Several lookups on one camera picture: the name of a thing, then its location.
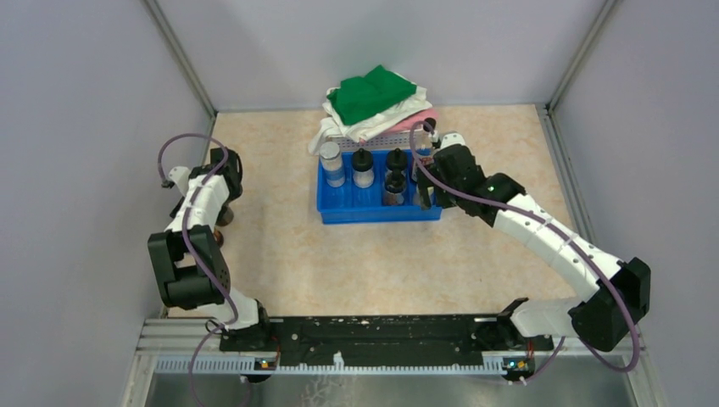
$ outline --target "blue plastic tray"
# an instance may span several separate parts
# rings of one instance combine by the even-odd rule
[[[345,181],[341,187],[330,187],[325,180],[325,171],[318,160],[317,210],[326,225],[338,223],[376,223],[439,220],[442,208],[432,206],[422,210],[412,204],[416,184],[410,179],[407,169],[407,191],[402,206],[382,206],[385,161],[388,151],[372,151],[375,181],[369,188],[358,188],[352,181],[352,153],[342,153]]]

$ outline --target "green cloth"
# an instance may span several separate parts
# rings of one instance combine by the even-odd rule
[[[369,74],[340,82],[330,100],[342,122],[353,125],[383,112],[417,92],[417,85],[378,65]]]

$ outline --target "gray wall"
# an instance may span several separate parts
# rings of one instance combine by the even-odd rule
[[[604,0],[160,0],[219,110],[319,107],[377,64],[437,104],[546,102]]]
[[[671,405],[716,405],[719,7],[624,2],[559,110],[599,242],[653,266],[642,325]]]
[[[0,2],[0,61],[0,405],[117,405],[177,200],[157,149],[207,118],[139,1]]]

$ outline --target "cable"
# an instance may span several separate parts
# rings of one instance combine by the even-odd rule
[[[165,175],[164,170],[162,169],[162,157],[164,155],[164,151],[173,142],[176,142],[177,140],[180,140],[182,138],[202,138],[204,140],[209,140],[209,141],[217,144],[222,149],[223,155],[222,155],[222,159],[220,160],[220,162],[217,163],[217,165],[215,167],[213,167],[212,170],[210,170],[204,176],[204,178],[200,181],[200,185],[203,186],[227,162],[227,159],[230,157],[230,154],[227,152],[227,147],[225,147],[224,144],[222,144],[220,141],[214,139],[213,137],[205,136],[204,134],[185,133],[185,134],[180,134],[179,136],[172,137],[170,140],[168,140],[167,142],[165,142],[162,145],[162,147],[160,148],[159,153],[158,153],[158,172],[159,172],[159,177],[163,182],[163,185],[165,185],[168,182],[167,176]],[[195,259],[195,263],[197,263],[200,270],[202,270],[203,273],[207,276],[207,278],[209,278],[209,280],[212,282],[212,285],[215,288],[217,288],[217,291],[219,291],[220,294],[222,294],[222,297],[225,298],[225,301],[230,305],[230,308],[232,309],[232,318],[229,321],[224,322],[222,325],[216,326],[211,331],[209,331],[207,335],[205,335],[202,338],[202,340],[200,341],[198,346],[195,348],[194,352],[192,352],[192,358],[190,359],[190,367],[187,369],[187,374],[188,374],[189,380],[190,380],[190,393],[192,394],[192,398],[195,400],[195,403],[199,407],[204,407],[204,404],[202,404],[202,402],[200,402],[198,394],[195,390],[195,381],[192,376],[192,368],[195,366],[195,361],[198,358],[200,350],[202,349],[204,344],[207,342],[207,340],[210,337],[212,337],[213,335],[215,335],[216,333],[220,333],[225,326],[232,325],[235,322],[237,322],[240,315],[237,312],[237,305],[235,304],[234,301],[232,301],[232,298],[230,297],[230,293],[227,292],[227,290],[225,290],[224,287],[222,287],[222,284],[220,283],[220,281],[217,280],[217,277],[215,277],[215,275],[212,273],[212,271],[209,269],[209,267],[204,263],[202,258],[200,258],[197,250],[195,250],[195,247],[190,242],[190,236],[187,231],[187,221],[190,218],[190,209],[192,208],[192,204],[194,204],[195,199],[197,199],[201,190],[202,190],[202,188],[195,188],[195,191],[192,193],[192,195],[187,200],[187,206],[185,208],[185,213],[182,216],[182,240],[184,241],[185,246],[187,246],[187,251],[190,253],[192,258]],[[252,385],[251,384],[248,384],[248,385],[249,385],[249,390],[245,394],[244,400],[242,401],[240,406],[245,406],[249,402],[249,395],[252,392]]]
[[[412,125],[410,128],[410,151],[412,153],[412,158],[416,162],[420,162],[420,155],[417,153],[416,143],[415,143],[415,130],[418,128],[418,126],[425,126],[426,128],[430,129],[430,131],[434,131],[434,128],[432,125],[425,121],[417,121]],[[571,239],[569,236],[567,236],[566,233],[564,233],[559,227],[556,225],[547,222],[544,218],[542,218],[539,215],[534,214],[533,212],[530,212],[528,210],[524,210],[522,208],[517,208],[516,206],[508,205],[506,203],[493,201],[491,199],[485,199],[485,198],[479,198],[475,197],[473,195],[469,195],[467,193],[464,193],[462,191],[458,191],[452,187],[449,187],[442,183],[440,180],[435,178],[427,168],[425,168],[424,165],[417,165],[417,168],[419,168],[422,173],[427,177],[429,181],[431,181],[435,186],[442,188],[444,191],[451,193],[452,195],[455,195],[458,198],[463,198],[468,201],[476,202],[478,204],[484,204],[489,206],[494,206],[495,208],[504,209],[504,210],[511,210],[513,212],[516,212],[518,214],[524,215],[527,218],[531,220],[535,220],[536,222],[539,222],[543,225],[545,225],[547,228],[549,228],[551,231],[553,231],[557,236],[559,236],[562,240],[565,242],[569,242],[569,246],[572,250],[574,250],[574,253],[576,253],[586,265],[589,266],[590,269],[594,272],[594,274],[602,281],[602,283],[607,287],[607,290],[611,294],[611,297],[616,301],[617,305],[619,306],[619,311],[621,312],[621,316],[624,318],[624,321],[627,323],[627,327],[629,328],[629,335],[632,338],[632,359],[629,361],[629,363],[626,366],[615,366],[612,365],[609,361],[607,361],[604,357],[602,357],[595,348],[592,348],[589,344],[584,343],[584,346],[589,349],[589,352],[591,352],[594,357],[596,357],[599,362],[601,362],[603,365],[607,366],[608,368],[612,369],[613,371],[618,371],[620,373],[627,373],[631,370],[633,370],[638,362],[639,362],[639,352],[640,352],[640,345],[639,345],[639,334],[637,332],[637,327],[634,326],[634,321],[632,319],[631,314],[629,314],[629,309],[627,309],[627,305],[624,304],[624,300],[621,298],[621,295],[619,292],[617,292],[616,287],[614,287],[614,284],[611,283],[611,281],[605,276],[605,273],[602,272],[602,270],[599,269],[599,267],[592,261],[592,259],[589,258],[589,256],[584,253],[582,248],[579,247],[577,243],[574,242],[573,239]],[[552,354],[552,356],[549,358],[548,361],[551,361],[554,359],[554,356],[556,354]],[[537,370],[537,373],[543,370],[543,368],[547,364],[545,363],[540,367],[540,369]]]

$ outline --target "white lid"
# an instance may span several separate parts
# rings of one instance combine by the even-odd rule
[[[339,155],[339,144],[336,142],[326,142],[320,147],[320,157],[323,159],[334,159]]]

